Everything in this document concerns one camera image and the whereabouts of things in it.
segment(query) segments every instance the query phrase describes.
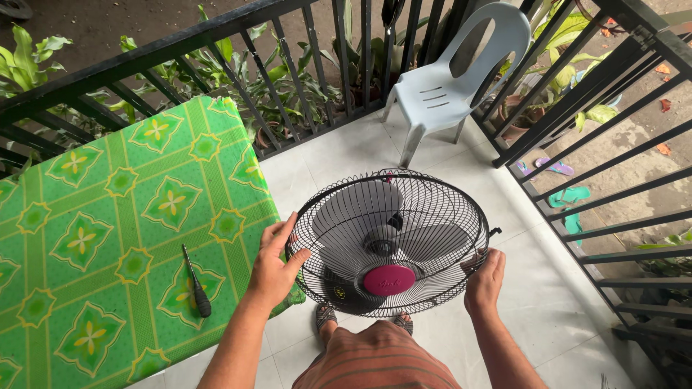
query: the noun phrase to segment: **hand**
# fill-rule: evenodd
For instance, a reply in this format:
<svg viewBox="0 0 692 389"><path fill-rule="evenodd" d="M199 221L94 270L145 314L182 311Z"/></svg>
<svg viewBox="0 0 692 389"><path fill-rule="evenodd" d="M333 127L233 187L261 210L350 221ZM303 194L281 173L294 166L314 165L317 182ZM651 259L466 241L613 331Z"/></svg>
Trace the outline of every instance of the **hand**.
<svg viewBox="0 0 692 389"><path fill-rule="evenodd" d="M479 314L497 313L505 260L502 251L489 248L483 265L468 279L464 306L471 318Z"/></svg>
<svg viewBox="0 0 692 389"><path fill-rule="evenodd" d="M293 212L288 221L265 228L259 240L259 253L245 295L265 309L271 310L286 297L300 265L311 255L310 250L301 248L286 264L279 258L297 218L298 214Z"/></svg>

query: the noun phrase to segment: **black metal railing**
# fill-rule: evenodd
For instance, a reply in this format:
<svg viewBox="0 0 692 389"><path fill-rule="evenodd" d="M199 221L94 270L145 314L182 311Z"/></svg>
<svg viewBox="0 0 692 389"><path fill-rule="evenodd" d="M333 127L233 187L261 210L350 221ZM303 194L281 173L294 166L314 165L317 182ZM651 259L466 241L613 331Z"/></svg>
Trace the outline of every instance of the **black metal railing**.
<svg viewBox="0 0 692 389"><path fill-rule="evenodd" d="M209 19L208 21L197 24L168 37L142 46L132 51L128 51L117 57L103 61L89 68L77 71L49 82L35 89L31 89L14 98L0 102L0 137L26 146L26 150L37 150L42 158L49 158L58 155L66 150L62 145L58 145L38 136L23 128L26 119L32 120L40 125L48 127L53 131L59 132L77 144L84 144L92 141L94 135L85 128L81 128L68 121L66 117L60 117L49 111L58 105L66 105L80 112L81 114L95 120L107 131L117 131L129 125L129 123L110 111L103 104L96 101L87 93L92 93L101 88L108 88L125 102L129 103L140 115L150 117L158 113L158 110L151 106L145 99L138 96L130 89L123 80L141 74L151 83L170 104L179 105L185 102L178 90L170 82L162 79L160 74L154 69L156 66L166 62L175 61L180 72L184 73L192 83L203 93L212 93L212 85L208 84L208 79L199 72L198 62L186 55L198 49L210 53L218 61L223 73L230 80L231 87L239 96L239 99L247 108L246 115L254 117L261 131L269 140L269 144L255 146L255 153L260 160L276 155L284 150L295 147L312 138L325 134L335 128L357 120L365 115L376 111L384 106L388 91L393 83L391 63L392 49L394 41L394 27L396 21L390 25L392 28L385 32L382 74L379 74L378 89L371 86L374 83L374 73L371 66L361 66L358 69L361 91L353 90L349 83L349 58L347 49L349 42L346 40L346 21L343 0L332 0L332 10L334 16L334 31L336 36L335 54L338 62L339 78L342 85L341 99L335 100L328 98L324 105L325 116L320 122L313 120L312 115L307 111L308 97L306 90L298 82L300 75L297 72L293 56L291 56L289 45L280 22L282 15L294 10L301 10L307 33L307 40L312 47L312 58L314 69L317 73L318 89L329 96L329 86L325 77L325 65L320 56L318 42L318 32L315 29L311 4L316 0L257 0L236 10L227 12L223 15ZM447 43L453 38L456 31L468 18L468 16L478 7L487 3L487 0L455 0L448 14L443 17L444 0L433 0L429 14L429 20L425 31L419 34L424 35L421 48L414 56L414 44L416 38L416 23L421 16L422 0L410 0L407 5L409 10L408 20L406 21L407 33L403 40L403 59L399 67L399 73L404 73L410 69L413 61L415 66L420 67L434 62L446 47ZM645 289L692 289L692 278L673 277L673 278L615 278L608 279L601 276L597 268L598 265L614 262L632 262L661 260L671 257L685 257L692 255L691 245L672 246L666 248L651 248L639 251L624 251L618 253L598 253L588 255L576 244L577 240L600 237L621 231L632 230L645 226L679 221L692 217L692 208L689 204L686 208L675 210L666 214L654 215L641 219L634 219L620 224L613 224L603 228L585 230L579 233L568 233L562 220L566 216L575 215L585 210L595 209L599 206L610 204L613 201L625 199L626 197L659 188L674 181L685 179L692 174L692 168L686 167L677 172L672 172L665 176L652 179L625 190L620 190L608 194L600 199L582 203L569 210L554 210L547 203L547 198L564 190L570 186L604 172L617 164L627 161L634 156L649 150L660 143L672 139L686 132L692 121L688 120L681 125L675 126L663 134L651 137L631 150L624 152L597 167L581 172L578 176L569 181L559 184L545 192L539 192L532 182L532 178L544 172L552 163L557 162L566 156L574 153L582 147L588 146L589 142L596 140L600 135L610 131L613 127L623 120L631 117L645 106L656 102L662 95L680 87L690 80L692 76L692 48L688 46L692 38L692 17L688 12L677 12L675 14L656 15L649 7L640 0L594 0L600 9L581 30L579 35L569 43L568 46L561 48L561 53L552 58L552 64L541 73L541 77L521 96L521 100L513 111L507 112L506 116L494 118L508 96L517 89L518 85L524 80L527 72L532 72L533 65L545 52L550 39L556 31L563 25L563 22L570 17L573 12L580 12L580 3L574 0L564 0L556 3L556 9L549 21L545 24L528 53L517 65L515 71L508 77L507 81L500 86L494 98L481 102L480 99L495 82L495 76L502 71L503 64L510 57L500 61L495 68L490 69L489 75L482 86L479 88L474 102L480 104L480 108L472 113L472 118L484 131L491 144L498 151L500 158L494 161L496 167L507 166L522 186L526 195L533 201L546 221L553 228L554 232L560 237L574 259L579 263L586 276L590 279L594 287L603 296L611 309L618 315L622 326L616 329L616 333L622 337L637 341L642 349L649 355L651 361L659 368L659 371L666 377L671 386L684 387L683 380L691 367L679 361L670 362L671 353L692 356L692 330L682 326L673 325L663 326L654 320L657 317L673 318L680 320L692 320L692 308L689 307L667 307L662 305L641 304L632 301L623 301L615 293L613 288L645 288ZM543 3L537 0L524 0L520 9L527 15L529 20L542 18L545 13L539 12L539 7ZM371 0L361 0L361 38L362 38L362 59L364 64L374 61L371 55L372 38L372 2ZM593 67L583 79L574 85L571 90L566 91L560 96L559 101L545 115L532 123L531 127L520 137L512 141L506 141L503 136L508 134L508 130L522 112L536 104L536 99L543 97L544 90L550 82L572 61L575 56L583 50L585 45L603 28L608 18L613 18L622 29L626 30L628 36L622 41L613 52L600 59L600 64ZM295 80L296 101L302 103L304 117L306 120L301 125L291 121L286 110L285 101L282 101L281 91L275 87L269 77L267 66L257 54L255 44L248 35L248 29L260 25L264 22L272 22L277 38L281 44L282 55L286 60L288 74ZM239 35L249 53L252 61L256 64L258 77L261 77L268 89L268 100L272 101L280 113L280 118L285 124L288 136L280 137L269 127L268 120L263 117L258 107L252 100L244 86L239 80L232 65L226 61L219 47L215 44L222 39ZM482 38L481 33L472 33L467 37L464 45L471 47L472 50L462 58L463 63L470 62L469 58L479 46ZM616 96L625 92L638 80L650 73L663 61L667 61L679 74L672 77L668 82L661 84L654 90L646 93L638 101L622 109L610 120L601 124L600 127L592 130L563 151L558 152L551 158L551 161L535 169L531 174L524 175L519 170L516 162L526 156L537 147L546 147L559 139L564 134L573 130L577 123L575 117L584 111L589 111L599 103L611 101ZM453 68L459 67L454 61ZM372 91L379 90L379 96L373 98ZM0 145L0 159L6 164L6 170L0 170L0 178L9 174L8 166L20 168L28 159L28 152L7 150Z"/></svg>
<svg viewBox="0 0 692 389"><path fill-rule="evenodd" d="M689 325L692 323L690 321L692 320L692 307L690 304L683 301L682 304L675 303L668 306L624 301L621 298L622 293L616 292L626 288L635 288L656 291L674 290L684 295L692 289L692 277L688 277L684 273L677 277L664 275L651 277L652 274L649 273L642 278L605 278L601 275L599 266L601 264L612 265L615 262L639 263L651 260L676 259L687 261L685 257L692 255L692 244L588 255L577 244L577 241L650 226L665 228L667 223L692 218L690 204L681 204L679 210L576 233L569 233L563 220L570 215L594 210L612 204L614 201L661 188L679 180L685 180L692 175L692 167L683 167L662 177L649 179L646 182L580 203L568 209L551 208L548 199L551 195L559 194L567 188L586 185L584 184L586 179L606 172L610 168L640 156L652 148L655 150L657 145L686 133L692 127L692 120L687 120L661 134L651 136L648 140L631 147L620 155L609 158L606 162L600 163L590 170L578 171L579 175L570 177L566 182L550 189L539 192L532 182L541 172L547 171L553 164L572 155L577 150L583 148L589 150L588 147L594 145L593 142L599 142L601 135L612 131L614 127L621 124L625 119L631 118L644 107L654 103L660 105L659 99L666 93L681 87L689 88L689 80L692 78L692 48L689 46L689 42L692 40L692 10L659 16L639 0L594 0L593 2L600 7L600 10L579 33L579 36L568 47L564 48L564 51L554 59L550 67L545 69L540 79L520 94L521 100L513 110L505 112L503 116L499 116L498 113L507 97L518 89L526 72L532 69L540 54L545 50L546 44L565 19L572 12L580 12L577 9L577 2L564 1L560 4L543 32L535 38L516 70L498 89L494 99L482 103L480 108L472 113L472 117L500 155L493 164L497 168L503 166L509 168L526 195L533 201L603 299L619 317L622 325L614 329L615 334L623 339L637 341L670 387L688 388L689 377L692 375L692 365L689 363L692 356L692 326ZM529 18L531 12L536 11L536 7L531 3L525 1L522 6ZM613 18L627 32L627 38L609 56L602 59L600 64L595 66L580 82L576 83L571 90L563 94L560 100L550 110L547 110L545 115L532 123L523 135L510 140L505 139L510 126L516 122L520 115L525 115L527 109L535 107L537 101L541 101L541 94L544 93L549 83L574 59L596 33L601 32L609 17ZM517 165L517 162L522 158L527 158L529 153L535 152L537 148L545 148L570 130L575 129L576 116L579 113L587 112L598 104L610 102L621 93L627 92L632 85L635 85L645 75L652 73L652 70L664 61L677 70L677 75L671 74L672 77L667 79L667 82L661 82L658 87L644 93L641 97L637 96L638 100L624 107L620 112L614 114L614 117L600 124L588 134L579 137L573 143L563 143L556 152L552 153L554 155L549 158L548 162L543 163L533 172L525 174ZM477 93L477 99L483 96L485 91L494 83L495 75L503 62L504 60L488 75ZM658 123L658 125L665 126L666 123ZM690 150L680 150L680 152L689 153Z"/></svg>

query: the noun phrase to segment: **purple flip-flop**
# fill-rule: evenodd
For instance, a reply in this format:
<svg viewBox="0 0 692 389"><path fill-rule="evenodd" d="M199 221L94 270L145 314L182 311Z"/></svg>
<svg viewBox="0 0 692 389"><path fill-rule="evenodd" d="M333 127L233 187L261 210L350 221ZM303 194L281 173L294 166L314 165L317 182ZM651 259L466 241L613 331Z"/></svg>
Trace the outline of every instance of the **purple flip-flop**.
<svg viewBox="0 0 692 389"><path fill-rule="evenodd" d="M536 159L534 165L536 165L537 168L540 168L542 165L548 163L549 161L550 157L544 156L539 159ZM565 176L574 176L574 169L571 166L565 165L562 161L557 161L553 164L553 166L551 166L548 169L556 173L564 174Z"/></svg>
<svg viewBox="0 0 692 389"><path fill-rule="evenodd" d="M531 172L533 172L533 169L526 166L526 163L522 160L517 161L517 166L519 167L519 170L521 170L522 173L524 173L524 176L528 176ZM536 178L534 177L534 178L530 179L529 181L535 181L535 180L536 180Z"/></svg>

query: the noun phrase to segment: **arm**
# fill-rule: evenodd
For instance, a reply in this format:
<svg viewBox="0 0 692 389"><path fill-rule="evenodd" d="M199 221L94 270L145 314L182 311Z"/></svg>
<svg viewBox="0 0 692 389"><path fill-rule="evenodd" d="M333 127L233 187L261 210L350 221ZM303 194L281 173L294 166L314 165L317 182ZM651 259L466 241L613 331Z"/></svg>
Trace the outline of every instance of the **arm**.
<svg viewBox="0 0 692 389"><path fill-rule="evenodd" d="M255 387L264 325L311 254L304 248L286 264L279 258L297 218L294 212L288 221L264 229L248 290L235 308L198 389Z"/></svg>
<svg viewBox="0 0 692 389"><path fill-rule="evenodd" d="M471 315L493 389L547 389L498 315L505 255L490 248L486 262L468 280L464 305Z"/></svg>

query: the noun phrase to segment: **white tile floor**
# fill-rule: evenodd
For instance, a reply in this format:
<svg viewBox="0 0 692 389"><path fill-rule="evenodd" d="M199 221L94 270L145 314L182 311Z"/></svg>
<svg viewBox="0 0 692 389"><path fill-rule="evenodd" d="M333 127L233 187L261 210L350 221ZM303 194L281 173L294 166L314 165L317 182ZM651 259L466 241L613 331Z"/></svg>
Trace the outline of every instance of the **white tile floor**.
<svg viewBox="0 0 692 389"><path fill-rule="evenodd" d="M350 175L395 167L406 138L398 107L387 123L372 114L261 163L283 219L319 189ZM490 227L503 233L491 245L507 253L500 317L551 388L611 388L657 384L638 346L618 341L609 328L617 318L541 219L468 119L458 145L454 129L423 139L410 168L445 180L471 195ZM264 331L256 388L289 389L320 353L310 299L270 320ZM358 332L374 320L337 314L339 325ZM465 389L490 388L463 297L413 315L415 340L443 361ZM194 388L215 347L150 377L133 388Z"/></svg>

